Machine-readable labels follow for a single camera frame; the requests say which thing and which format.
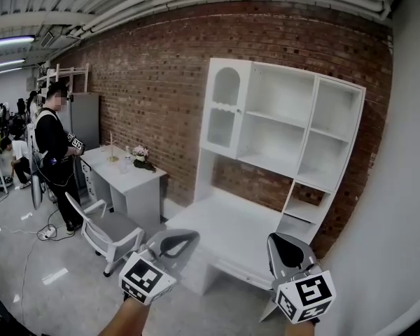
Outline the person's left forearm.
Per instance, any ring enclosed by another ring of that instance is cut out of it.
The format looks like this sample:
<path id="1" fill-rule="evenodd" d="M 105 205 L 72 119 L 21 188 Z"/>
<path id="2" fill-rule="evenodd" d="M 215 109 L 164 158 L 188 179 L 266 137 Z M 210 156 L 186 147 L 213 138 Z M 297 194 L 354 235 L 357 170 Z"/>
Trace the person's left forearm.
<path id="1" fill-rule="evenodd" d="M 128 297 L 98 336 L 142 336 L 150 308 Z"/>

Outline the grey oval board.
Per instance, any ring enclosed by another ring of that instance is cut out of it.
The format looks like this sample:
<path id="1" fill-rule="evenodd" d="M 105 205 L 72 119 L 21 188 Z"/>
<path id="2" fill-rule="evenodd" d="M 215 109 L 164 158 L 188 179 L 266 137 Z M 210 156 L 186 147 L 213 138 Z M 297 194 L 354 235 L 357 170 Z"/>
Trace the grey oval board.
<path id="1" fill-rule="evenodd" d="M 31 152 L 31 198 L 34 209 L 37 210 L 43 199 L 42 176 L 40 170 L 40 157 L 35 151 Z"/>

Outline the white frame rack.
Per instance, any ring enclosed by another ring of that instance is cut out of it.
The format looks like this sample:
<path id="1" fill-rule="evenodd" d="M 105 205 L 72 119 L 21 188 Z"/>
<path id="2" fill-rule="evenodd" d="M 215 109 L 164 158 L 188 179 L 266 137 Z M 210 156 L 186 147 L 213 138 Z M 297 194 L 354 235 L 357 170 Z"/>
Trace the white frame rack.
<path id="1" fill-rule="evenodd" d="M 83 67 L 69 68 L 61 68 L 60 64 L 57 64 L 55 68 L 47 68 L 36 79 L 36 90 L 39 91 L 45 97 L 51 83 L 58 81 L 62 78 L 68 78 L 69 80 L 66 85 L 71 92 L 74 92 L 74 77 L 83 76 L 83 91 L 87 92 L 90 72 L 91 66 L 89 63 L 86 63 Z"/>

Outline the white cabinet door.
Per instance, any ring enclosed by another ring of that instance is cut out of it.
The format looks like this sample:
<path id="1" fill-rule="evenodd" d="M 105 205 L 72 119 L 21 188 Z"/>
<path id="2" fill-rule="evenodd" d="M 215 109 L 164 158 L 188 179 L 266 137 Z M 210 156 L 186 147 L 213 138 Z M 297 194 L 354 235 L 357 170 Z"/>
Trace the white cabinet door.
<path id="1" fill-rule="evenodd" d="M 242 153 L 252 63 L 212 58 L 206 81 L 199 146 L 237 159 Z"/>

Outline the small white desk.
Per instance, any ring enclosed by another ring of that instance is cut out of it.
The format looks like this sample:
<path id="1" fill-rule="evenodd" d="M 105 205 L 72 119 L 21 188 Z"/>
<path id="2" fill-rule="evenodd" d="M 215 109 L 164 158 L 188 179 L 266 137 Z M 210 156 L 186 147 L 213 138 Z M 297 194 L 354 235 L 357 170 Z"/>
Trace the small white desk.
<path id="1" fill-rule="evenodd" d="M 114 163 L 108 161 L 109 146 L 88 150 L 81 156 L 88 196 L 94 202 L 104 200 L 108 208 L 125 214 L 153 235 L 160 229 L 160 179 L 166 172 L 136 168 L 132 157 L 132 163 L 126 164 L 127 172 L 121 174 L 118 163 L 125 161 L 125 151 L 119 147 L 113 150 L 119 158 Z"/>

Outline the white desk hutch shelving unit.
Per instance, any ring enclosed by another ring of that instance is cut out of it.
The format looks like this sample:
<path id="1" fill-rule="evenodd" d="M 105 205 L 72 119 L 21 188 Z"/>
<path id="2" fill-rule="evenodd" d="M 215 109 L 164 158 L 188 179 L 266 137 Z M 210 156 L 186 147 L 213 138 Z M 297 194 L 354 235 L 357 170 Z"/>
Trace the white desk hutch shelving unit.
<path id="1" fill-rule="evenodd" d="M 167 223 L 200 234 L 183 270 L 185 286 L 197 294 L 222 273 L 270 289 L 268 235 L 282 232 L 312 241 L 337 194 L 361 121 L 364 87 L 320 73 L 251 63 L 241 155 L 232 159 L 199 147 L 194 200 Z M 221 157 L 289 178 L 280 210 L 216 186 Z"/>

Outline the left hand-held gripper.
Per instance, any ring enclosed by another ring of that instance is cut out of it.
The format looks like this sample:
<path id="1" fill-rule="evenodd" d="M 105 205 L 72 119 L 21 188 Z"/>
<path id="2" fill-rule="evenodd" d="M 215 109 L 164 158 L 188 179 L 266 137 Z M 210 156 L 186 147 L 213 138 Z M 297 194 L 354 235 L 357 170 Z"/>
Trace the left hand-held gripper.
<path id="1" fill-rule="evenodd" d="M 118 275 L 119 287 L 143 305 L 165 295 L 177 284 L 178 276 L 188 264 L 200 242 L 200 234 L 188 229 L 170 229 L 156 233 L 147 247 L 133 253 Z M 155 255 L 167 255 L 167 269 L 157 262 Z"/>

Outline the white grey office chair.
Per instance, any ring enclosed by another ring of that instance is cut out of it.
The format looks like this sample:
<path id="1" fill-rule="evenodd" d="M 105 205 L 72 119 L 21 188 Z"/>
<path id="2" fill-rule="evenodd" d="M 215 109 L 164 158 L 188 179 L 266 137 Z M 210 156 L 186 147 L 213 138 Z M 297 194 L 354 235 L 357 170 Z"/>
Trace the white grey office chair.
<path id="1" fill-rule="evenodd" d="M 106 260 L 103 275 L 111 276 L 121 260 L 126 260 L 128 254 L 139 250 L 144 230 L 125 214 L 108 210 L 107 203 L 102 199 L 84 209 L 69 193 L 65 195 L 83 219 L 81 235 L 95 253 Z"/>

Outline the gold stand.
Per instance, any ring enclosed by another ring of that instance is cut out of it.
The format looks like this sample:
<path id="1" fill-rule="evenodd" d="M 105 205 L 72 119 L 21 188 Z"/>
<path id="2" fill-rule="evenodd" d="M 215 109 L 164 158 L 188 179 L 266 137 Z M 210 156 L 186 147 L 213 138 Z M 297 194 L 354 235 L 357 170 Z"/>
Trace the gold stand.
<path id="1" fill-rule="evenodd" d="M 113 133 L 110 133 L 110 141 L 109 141 L 109 147 L 110 147 L 110 155 L 108 157 L 108 161 L 111 163 L 117 162 L 119 160 L 118 156 L 115 155 L 113 150 Z"/>

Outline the white power strip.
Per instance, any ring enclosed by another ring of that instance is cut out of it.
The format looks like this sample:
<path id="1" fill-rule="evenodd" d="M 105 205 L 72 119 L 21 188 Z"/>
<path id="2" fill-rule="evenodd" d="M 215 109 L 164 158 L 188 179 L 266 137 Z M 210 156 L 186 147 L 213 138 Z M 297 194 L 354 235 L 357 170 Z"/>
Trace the white power strip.
<path id="1" fill-rule="evenodd" d="M 48 224 L 37 232 L 40 240 L 48 240 L 57 236 L 57 228 L 53 224 Z"/>

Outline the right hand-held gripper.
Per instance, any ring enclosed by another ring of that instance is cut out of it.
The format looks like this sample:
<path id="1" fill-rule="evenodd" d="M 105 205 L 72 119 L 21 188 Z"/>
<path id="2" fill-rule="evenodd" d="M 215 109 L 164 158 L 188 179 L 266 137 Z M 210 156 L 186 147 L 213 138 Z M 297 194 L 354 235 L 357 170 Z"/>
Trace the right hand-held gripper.
<path id="1" fill-rule="evenodd" d="M 292 324 L 304 321 L 318 323 L 337 297 L 331 274 L 316 263 L 316 256 L 310 245 L 289 234 L 279 233 L 279 237 L 280 258 L 289 268 L 277 272 L 277 234 L 269 234 L 269 270 L 275 278 L 272 282 L 269 310 L 280 310 Z"/>

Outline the pink flowers in white pot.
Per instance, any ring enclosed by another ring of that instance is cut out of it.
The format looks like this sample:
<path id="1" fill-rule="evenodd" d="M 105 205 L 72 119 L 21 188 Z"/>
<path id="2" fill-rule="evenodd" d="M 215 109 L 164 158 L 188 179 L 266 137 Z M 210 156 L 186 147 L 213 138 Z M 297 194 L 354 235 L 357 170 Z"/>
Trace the pink flowers in white pot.
<path id="1" fill-rule="evenodd" d="M 146 147 L 138 145 L 132 149 L 134 159 L 138 162 L 146 162 L 149 155 L 149 151 Z"/>

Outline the person's right forearm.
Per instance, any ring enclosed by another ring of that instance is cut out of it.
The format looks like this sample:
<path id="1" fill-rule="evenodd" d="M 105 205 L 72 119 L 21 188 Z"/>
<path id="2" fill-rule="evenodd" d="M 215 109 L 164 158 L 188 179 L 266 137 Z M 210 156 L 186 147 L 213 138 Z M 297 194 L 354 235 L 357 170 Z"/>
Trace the person's right forearm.
<path id="1" fill-rule="evenodd" d="M 315 324 L 310 321 L 301 323 L 288 323 L 285 327 L 283 336 L 314 336 Z"/>

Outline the black cloth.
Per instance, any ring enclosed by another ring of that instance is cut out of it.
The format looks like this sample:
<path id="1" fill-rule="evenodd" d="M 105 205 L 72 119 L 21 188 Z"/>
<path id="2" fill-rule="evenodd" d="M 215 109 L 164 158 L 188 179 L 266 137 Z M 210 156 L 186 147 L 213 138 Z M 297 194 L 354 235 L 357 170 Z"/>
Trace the black cloth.
<path id="1" fill-rule="evenodd" d="M 155 173 L 157 171 L 156 167 L 151 162 L 149 162 L 147 160 L 141 161 L 141 160 L 138 160 L 138 159 L 134 159 L 133 165 L 136 168 L 145 169 L 145 170 L 151 171 L 153 173 Z"/>

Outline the ceiling air conditioner unit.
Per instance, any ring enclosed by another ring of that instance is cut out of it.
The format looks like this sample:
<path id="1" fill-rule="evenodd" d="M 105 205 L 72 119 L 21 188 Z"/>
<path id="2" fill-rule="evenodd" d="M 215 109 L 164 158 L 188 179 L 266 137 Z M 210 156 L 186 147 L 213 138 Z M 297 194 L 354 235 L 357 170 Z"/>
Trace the ceiling air conditioner unit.
<path id="1" fill-rule="evenodd" d="M 45 33 L 39 47 L 42 49 L 60 49 L 79 41 L 78 37 L 70 35 L 54 35 L 51 31 Z"/>

